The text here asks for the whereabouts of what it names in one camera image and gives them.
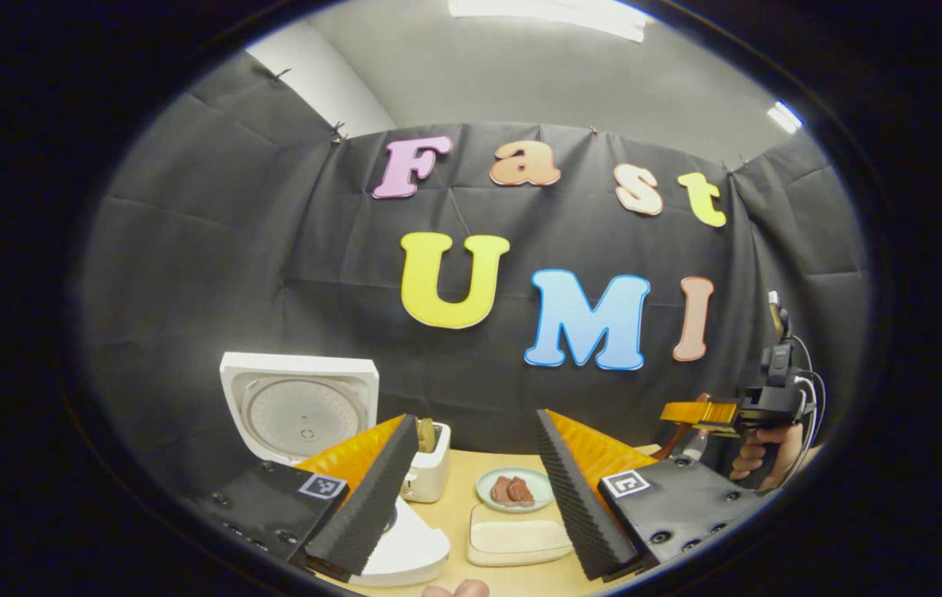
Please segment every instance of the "black curtain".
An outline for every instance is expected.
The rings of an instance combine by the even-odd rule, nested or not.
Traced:
[[[630,444],[658,441],[668,401],[733,396],[755,382],[778,290],[828,383],[828,420],[858,400],[872,277],[838,175],[805,133],[732,174],[716,163],[611,133],[547,124],[438,124],[334,144],[330,126],[246,54],[160,114],[100,200],[74,284],[84,372],[119,437],[150,473],[200,493],[244,468],[222,395],[224,351],[370,358],[379,420],[432,416],[456,449],[531,453],[532,412],[551,408]],[[448,135],[454,147],[406,199],[377,200],[392,140]],[[553,148],[555,185],[501,187],[502,144]],[[619,163],[656,175],[664,208],[626,211]],[[721,228],[700,222],[677,177],[721,189]],[[500,235],[493,312],[473,328],[428,328],[403,309],[411,231],[452,237],[438,290],[467,293],[467,235]],[[637,371],[529,366],[537,269],[574,272],[590,302],[614,276],[652,285]],[[712,280],[706,355],[676,362],[681,279]]]

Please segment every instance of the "ceiling light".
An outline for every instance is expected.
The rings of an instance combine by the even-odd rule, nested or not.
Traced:
[[[789,106],[786,106],[781,102],[775,103],[774,107],[771,107],[767,114],[777,121],[777,124],[781,125],[782,129],[785,129],[785,131],[789,133],[798,131],[800,126],[802,126],[802,120],[799,120],[799,117],[796,116],[796,114],[793,114],[792,110],[789,109]]]
[[[449,12],[459,17],[522,17],[565,22],[644,41],[649,18],[637,8],[615,0],[449,0]]]

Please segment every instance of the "plate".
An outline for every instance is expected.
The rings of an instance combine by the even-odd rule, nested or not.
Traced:
[[[534,506],[505,506],[502,503],[493,501],[489,496],[489,491],[497,484],[498,477],[519,477],[527,481],[527,487],[534,494]],[[545,506],[550,505],[555,496],[551,494],[551,484],[548,483],[548,476],[545,473],[534,471],[532,468],[522,468],[522,466],[505,466],[505,468],[494,468],[493,471],[485,473],[478,477],[478,483],[475,483],[475,491],[478,491],[478,498],[482,499],[487,506],[494,510],[502,512],[534,512]]]

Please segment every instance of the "human hand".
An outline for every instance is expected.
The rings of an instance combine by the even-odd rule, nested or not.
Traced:
[[[440,586],[428,586],[420,597],[489,597],[489,586],[481,580],[465,580],[456,587],[456,593],[450,593]]]
[[[763,444],[779,444],[774,467],[759,485],[760,490],[770,490],[781,484],[785,474],[796,464],[796,458],[799,458],[799,451],[802,449],[802,423],[774,427],[772,430],[755,430],[748,434],[747,443],[740,447],[740,456],[733,460],[730,480],[739,481],[750,475],[751,471],[758,471],[762,466],[762,457],[766,455]]]

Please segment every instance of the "letter m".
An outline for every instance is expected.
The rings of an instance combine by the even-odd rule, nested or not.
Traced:
[[[566,359],[559,347],[561,332],[578,366],[584,366],[600,339],[607,335],[603,351],[596,356],[600,369],[641,369],[641,311],[652,290],[641,277],[615,276],[604,296],[589,306],[585,291],[566,269],[541,269],[532,276],[541,290],[541,318],[534,347],[524,358],[535,366],[560,366]]]

